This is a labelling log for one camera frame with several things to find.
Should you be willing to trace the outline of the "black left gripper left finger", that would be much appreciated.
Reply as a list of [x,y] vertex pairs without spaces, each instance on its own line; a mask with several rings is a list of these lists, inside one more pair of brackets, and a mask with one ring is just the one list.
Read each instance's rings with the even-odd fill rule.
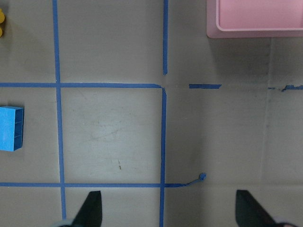
[[71,227],[100,227],[102,224],[101,191],[91,191],[86,197]]

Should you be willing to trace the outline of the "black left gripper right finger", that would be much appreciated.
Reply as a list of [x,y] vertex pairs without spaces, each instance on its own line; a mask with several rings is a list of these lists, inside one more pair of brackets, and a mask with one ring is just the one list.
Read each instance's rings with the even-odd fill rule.
[[239,227],[279,226],[248,190],[236,191],[235,219]]

